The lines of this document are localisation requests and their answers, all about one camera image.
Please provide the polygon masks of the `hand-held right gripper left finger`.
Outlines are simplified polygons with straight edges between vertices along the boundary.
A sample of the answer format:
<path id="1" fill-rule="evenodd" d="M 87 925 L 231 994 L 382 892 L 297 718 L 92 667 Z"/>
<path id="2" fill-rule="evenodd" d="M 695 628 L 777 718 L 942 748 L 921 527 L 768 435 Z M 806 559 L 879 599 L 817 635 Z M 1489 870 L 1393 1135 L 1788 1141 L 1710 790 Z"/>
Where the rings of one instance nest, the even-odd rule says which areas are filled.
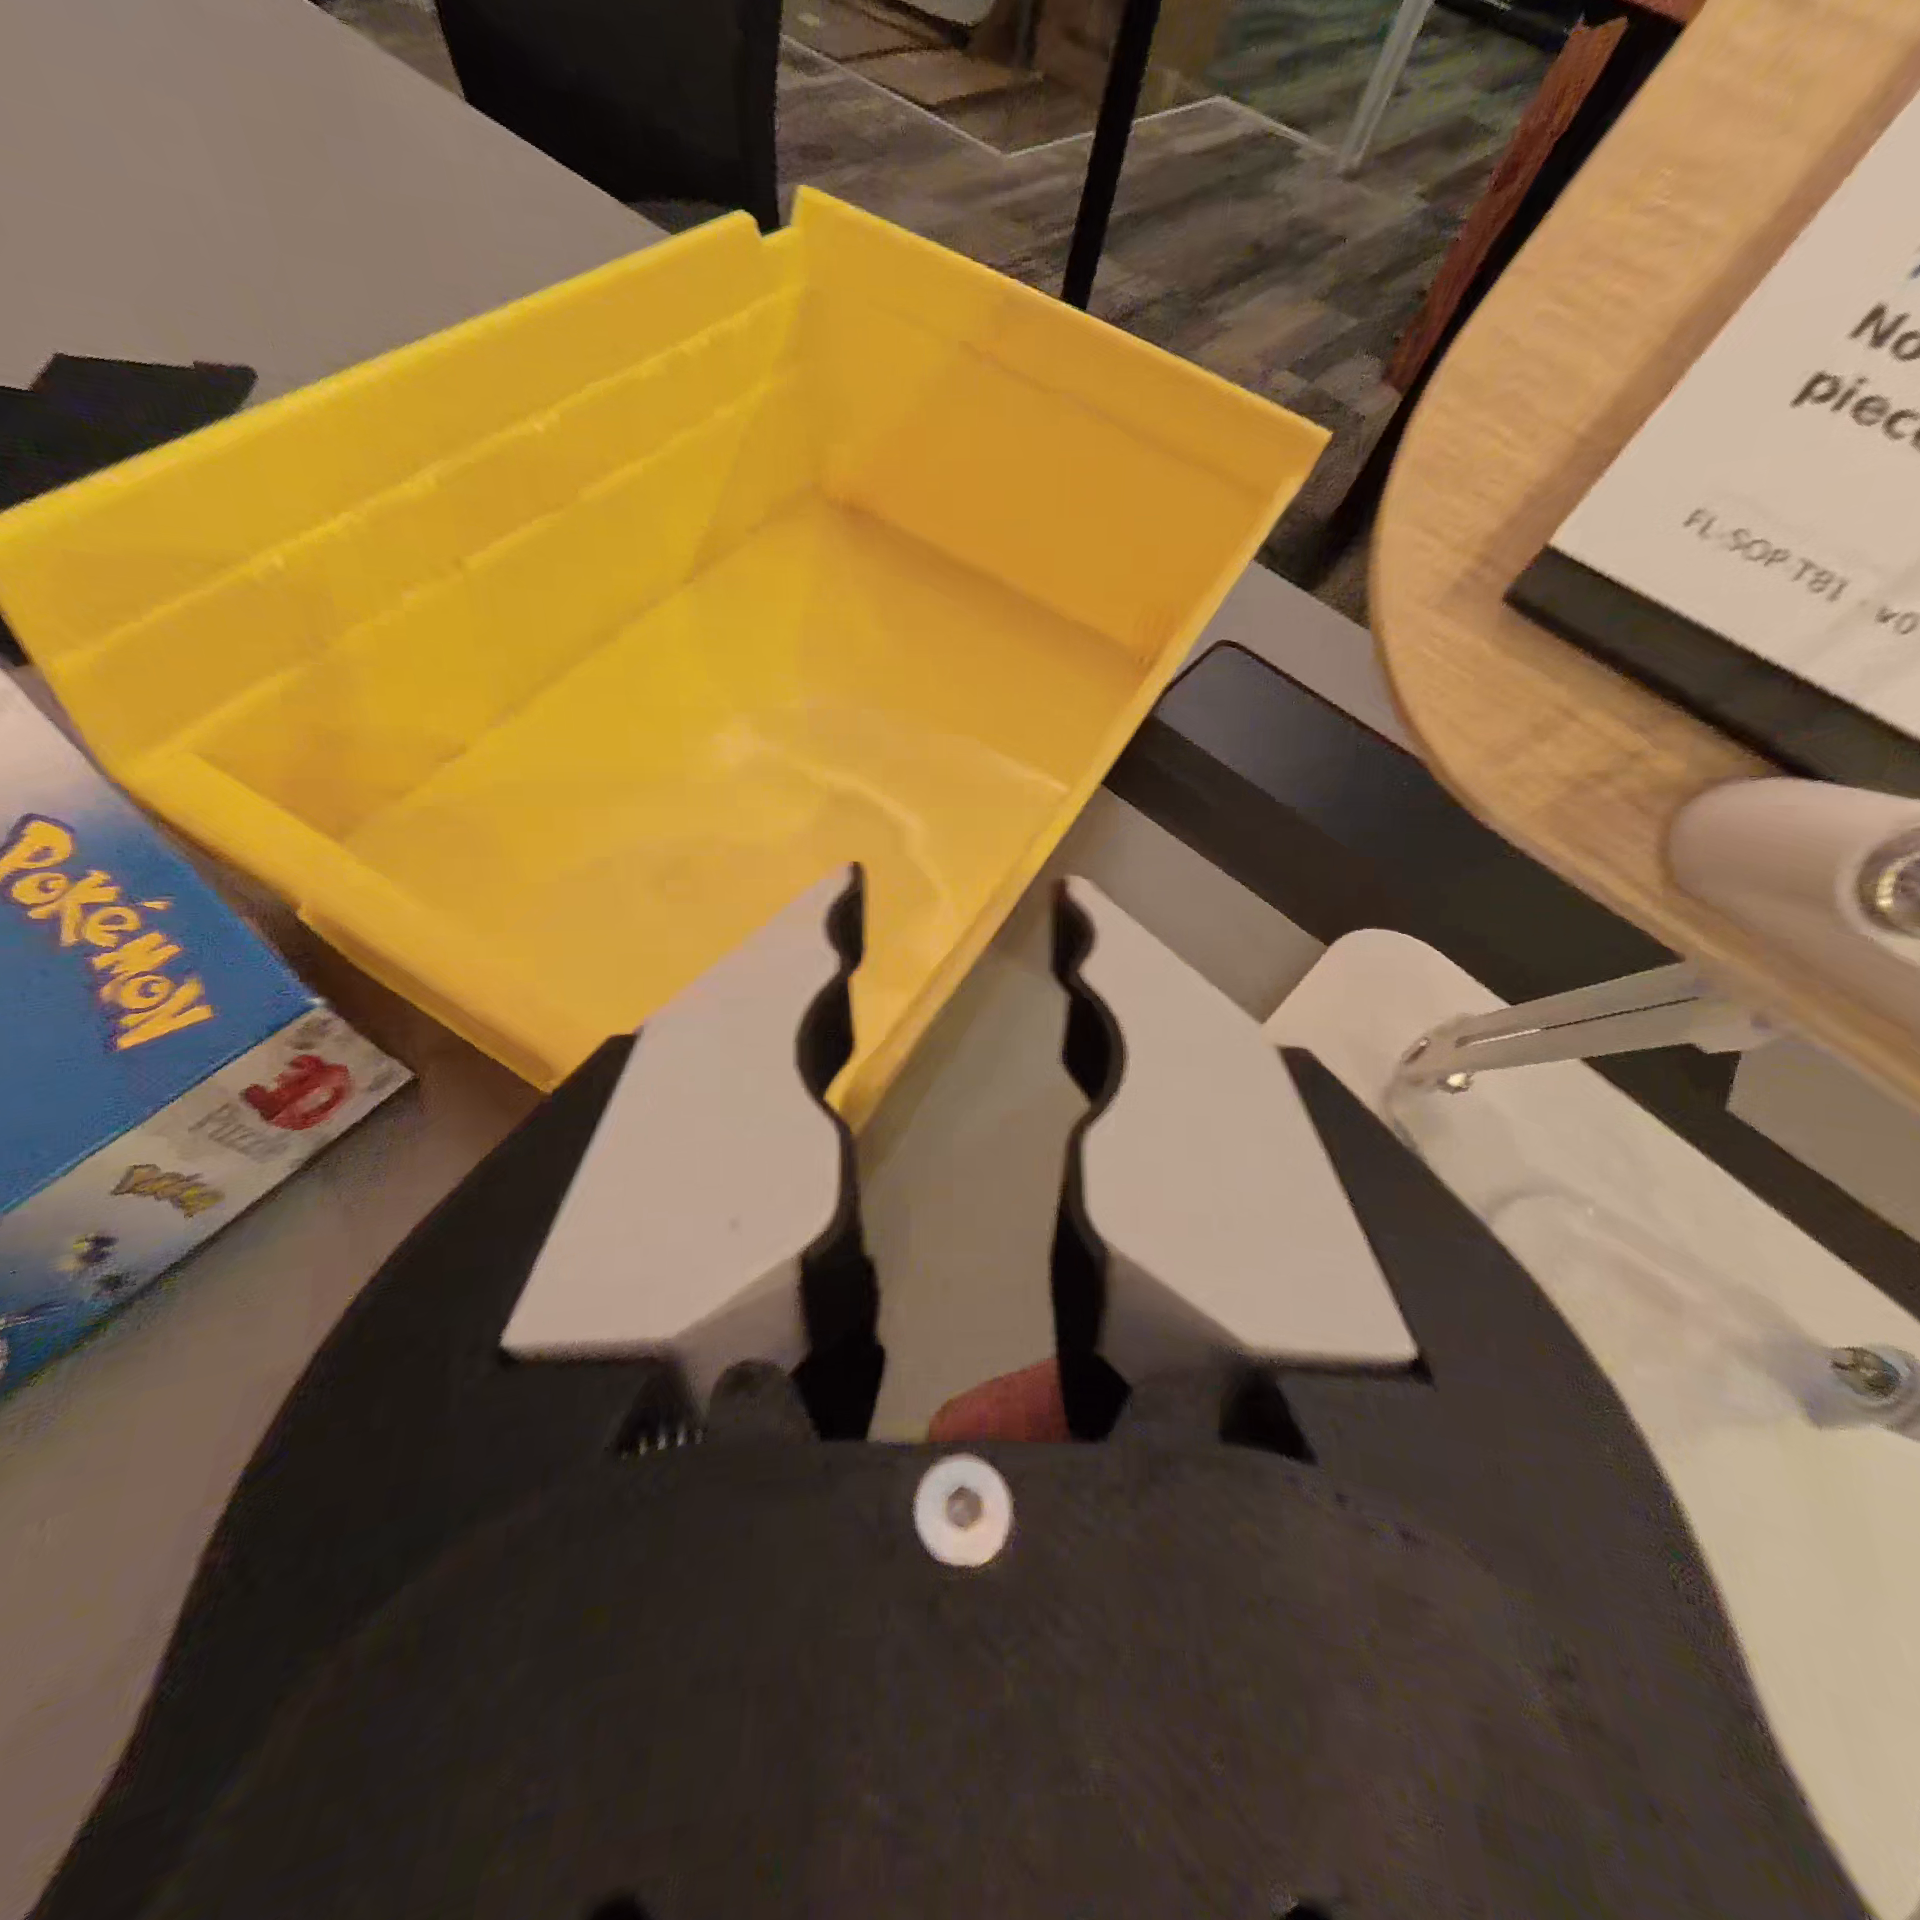
<path id="1" fill-rule="evenodd" d="M 830 1104 L 864 902 L 855 862 L 827 870 L 636 1029 L 502 1354 L 654 1359 L 692 1407 L 769 1364 L 820 1437 L 869 1437 L 879 1287 Z"/>

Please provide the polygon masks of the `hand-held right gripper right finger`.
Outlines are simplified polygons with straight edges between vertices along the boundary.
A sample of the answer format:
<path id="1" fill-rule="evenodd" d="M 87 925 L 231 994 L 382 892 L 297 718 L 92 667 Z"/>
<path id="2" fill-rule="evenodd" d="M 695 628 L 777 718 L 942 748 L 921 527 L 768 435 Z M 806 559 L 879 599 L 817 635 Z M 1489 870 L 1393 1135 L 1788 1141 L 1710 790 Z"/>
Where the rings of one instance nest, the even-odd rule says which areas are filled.
<path id="1" fill-rule="evenodd" d="M 1256 1019 L 1087 878 L 1052 909 L 1063 1157 L 1049 1295 L 1073 1437 L 1164 1375 L 1396 1375 L 1420 1343 Z"/>

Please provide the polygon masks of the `yellow plastic bin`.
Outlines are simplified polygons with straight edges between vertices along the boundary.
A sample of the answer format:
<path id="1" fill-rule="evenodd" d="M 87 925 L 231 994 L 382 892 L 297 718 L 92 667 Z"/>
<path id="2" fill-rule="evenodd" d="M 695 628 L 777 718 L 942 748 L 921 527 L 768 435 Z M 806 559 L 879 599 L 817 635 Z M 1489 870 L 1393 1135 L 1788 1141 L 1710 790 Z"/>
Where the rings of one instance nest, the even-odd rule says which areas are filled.
<path id="1" fill-rule="evenodd" d="M 542 1090 L 857 863 L 861 1126 L 1325 442 L 805 190 L 6 511 L 4 621 Z"/>

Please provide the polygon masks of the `blue puzzle box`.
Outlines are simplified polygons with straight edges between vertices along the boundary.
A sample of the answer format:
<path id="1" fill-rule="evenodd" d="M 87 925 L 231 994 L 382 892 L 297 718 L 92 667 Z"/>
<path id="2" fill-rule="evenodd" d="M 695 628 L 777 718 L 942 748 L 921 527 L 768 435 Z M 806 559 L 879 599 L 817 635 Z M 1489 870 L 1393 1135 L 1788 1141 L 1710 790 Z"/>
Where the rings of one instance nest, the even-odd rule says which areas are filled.
<path id="1" fill-rule="evenodd" d="M 4 1395 L 412 1079 L 4 674 Z"/>

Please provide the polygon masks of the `long black tape strip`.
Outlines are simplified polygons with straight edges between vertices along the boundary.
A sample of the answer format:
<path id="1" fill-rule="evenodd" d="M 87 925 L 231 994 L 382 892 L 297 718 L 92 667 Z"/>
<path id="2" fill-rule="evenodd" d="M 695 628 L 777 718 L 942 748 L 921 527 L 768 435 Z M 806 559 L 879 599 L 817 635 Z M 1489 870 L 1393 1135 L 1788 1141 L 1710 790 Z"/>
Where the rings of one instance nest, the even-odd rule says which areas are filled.
<path id="1" fill-rule="evenodd" d="M 1317 940 L 1391 927 L 1507 1000 L 1676 962 L 1414 754 L 1233 643 L 1172 682 L 1108 788 Z"/>

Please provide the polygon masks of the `white desk stand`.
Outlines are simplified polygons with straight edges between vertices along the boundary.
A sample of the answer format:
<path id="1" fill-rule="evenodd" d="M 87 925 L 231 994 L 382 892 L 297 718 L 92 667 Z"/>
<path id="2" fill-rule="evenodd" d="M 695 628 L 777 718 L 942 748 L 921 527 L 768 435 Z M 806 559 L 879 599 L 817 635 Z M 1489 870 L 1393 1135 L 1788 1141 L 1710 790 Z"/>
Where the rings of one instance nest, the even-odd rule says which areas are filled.
<path id="1" fill-rule="evenodd" d="M 1604 1053 L 1599 1004 L 1639 1000 L 1616 979 L 1502 999 L 1358 927 L 1269 1029 L 1391 1119 L 1584 1340 L 1836 1856 L 1871 1912 L 1915 1915 L 1915 1101 L 1708 973 L 1725 1014 Z"/>

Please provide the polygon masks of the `black clipboard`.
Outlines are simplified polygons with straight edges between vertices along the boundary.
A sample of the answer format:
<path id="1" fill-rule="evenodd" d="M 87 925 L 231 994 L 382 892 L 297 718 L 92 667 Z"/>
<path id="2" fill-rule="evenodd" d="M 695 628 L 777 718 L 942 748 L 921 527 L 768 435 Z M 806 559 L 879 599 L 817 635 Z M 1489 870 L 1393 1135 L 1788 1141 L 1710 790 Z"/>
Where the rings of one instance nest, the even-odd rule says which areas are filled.
<path id="1" fill-rule="evenodd" d="M 1504 602 L 1792 776 L 1918 797 L 1918 741 L 1613 578 L 1540 550 Z"/>

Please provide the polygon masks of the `light wooden board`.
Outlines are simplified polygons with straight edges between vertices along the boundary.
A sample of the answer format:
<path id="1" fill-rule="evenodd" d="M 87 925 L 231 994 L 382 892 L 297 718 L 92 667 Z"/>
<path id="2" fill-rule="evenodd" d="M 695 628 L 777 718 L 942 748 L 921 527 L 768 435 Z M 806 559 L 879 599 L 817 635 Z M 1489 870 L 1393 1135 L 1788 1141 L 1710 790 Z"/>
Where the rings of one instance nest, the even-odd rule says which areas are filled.
<path id="1" fill-rule="evenodd" d="M 1693 901 L 1664 840 L 1761 762 L 1504 592 L 1915 92 L 1915 5 L 1704 5 L 1413 407 L 1371 555 L 1383 669 L 1480 824 L 1915 1101 L 1915 1035 Z"/>

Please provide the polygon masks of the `white printed paper sheet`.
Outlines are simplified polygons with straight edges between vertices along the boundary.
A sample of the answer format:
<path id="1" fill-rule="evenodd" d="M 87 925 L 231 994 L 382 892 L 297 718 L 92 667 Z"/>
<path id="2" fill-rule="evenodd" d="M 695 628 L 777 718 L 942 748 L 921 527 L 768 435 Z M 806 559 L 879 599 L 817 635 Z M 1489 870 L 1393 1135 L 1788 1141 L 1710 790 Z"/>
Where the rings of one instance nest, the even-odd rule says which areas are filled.
<path id="1" fill-rule="evenodd" d="M 1887 122 L 1550 534 L 1661 664 L 1703 634 L 1915 739 L 1918 101 Z"/>

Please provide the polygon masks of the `short black tape strip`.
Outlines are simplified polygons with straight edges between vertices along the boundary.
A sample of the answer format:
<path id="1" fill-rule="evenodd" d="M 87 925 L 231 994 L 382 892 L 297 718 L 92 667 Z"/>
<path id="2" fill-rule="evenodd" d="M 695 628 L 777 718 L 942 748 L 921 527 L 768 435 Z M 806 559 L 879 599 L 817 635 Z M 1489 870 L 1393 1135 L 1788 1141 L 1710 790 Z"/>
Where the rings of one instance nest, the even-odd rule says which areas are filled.
<path id="1" fill-rule="evenodd" d="M 3 510 L 237 414 L 256 371 L 56 352 L 25 389 L 3 387 Z"/>

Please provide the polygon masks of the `black metal pole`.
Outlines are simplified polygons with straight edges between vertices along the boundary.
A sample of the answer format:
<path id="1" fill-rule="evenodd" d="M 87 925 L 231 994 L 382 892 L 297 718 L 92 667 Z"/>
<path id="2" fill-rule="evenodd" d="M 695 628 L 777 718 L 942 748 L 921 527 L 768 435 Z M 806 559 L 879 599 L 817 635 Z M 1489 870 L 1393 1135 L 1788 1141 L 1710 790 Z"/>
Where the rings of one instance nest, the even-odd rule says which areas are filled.
<path id="1" fill-rule="evenodd" d="M 1060 285 L 1060 300 L 1084 312 L 1107 246 L 1159 20 L 1160 3 L 1120 5 Z"/>

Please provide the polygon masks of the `reddish wooden panel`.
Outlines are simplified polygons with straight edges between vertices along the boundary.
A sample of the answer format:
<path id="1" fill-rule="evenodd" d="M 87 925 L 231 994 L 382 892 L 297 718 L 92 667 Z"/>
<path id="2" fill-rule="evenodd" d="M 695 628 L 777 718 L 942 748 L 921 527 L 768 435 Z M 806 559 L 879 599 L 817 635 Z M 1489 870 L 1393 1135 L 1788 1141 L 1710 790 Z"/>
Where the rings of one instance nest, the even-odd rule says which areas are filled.
<path id="1" fill-rule="evenodd" d="M 1384 384 L 1414 403 L 1476 306 L 1697 16 L 1697 3 L 1595 3 L 1552 56 L 1406 326 Z"/>

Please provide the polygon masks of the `black chair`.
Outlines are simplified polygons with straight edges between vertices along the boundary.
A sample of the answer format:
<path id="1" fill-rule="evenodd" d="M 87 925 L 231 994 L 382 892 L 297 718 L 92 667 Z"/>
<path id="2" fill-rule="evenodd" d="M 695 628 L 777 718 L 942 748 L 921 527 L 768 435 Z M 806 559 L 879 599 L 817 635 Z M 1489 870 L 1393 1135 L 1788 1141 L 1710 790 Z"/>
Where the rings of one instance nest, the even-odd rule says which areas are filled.
<path id="1" fill-rule="evenodd" d="M 782 224 L 779 3 L 437 3 L 467 102 L 670 234 Z"/>

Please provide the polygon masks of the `white chair leg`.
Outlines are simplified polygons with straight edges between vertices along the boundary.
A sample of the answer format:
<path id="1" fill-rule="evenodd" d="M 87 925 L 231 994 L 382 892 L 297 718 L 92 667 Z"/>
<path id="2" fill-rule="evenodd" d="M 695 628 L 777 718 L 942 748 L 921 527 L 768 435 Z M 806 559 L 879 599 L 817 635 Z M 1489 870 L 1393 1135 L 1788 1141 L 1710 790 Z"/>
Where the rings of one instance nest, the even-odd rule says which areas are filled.
<path id="1" fill-rule="evenodd" d="M 1334 150 L 1334 168 L 1352 179 L 1376 144 L 1381 124 L 1406 75 L 1413 48 L 1433 11 L 1433 0 L 1399 3 L 1367 75 L 1360 101 Z"/>

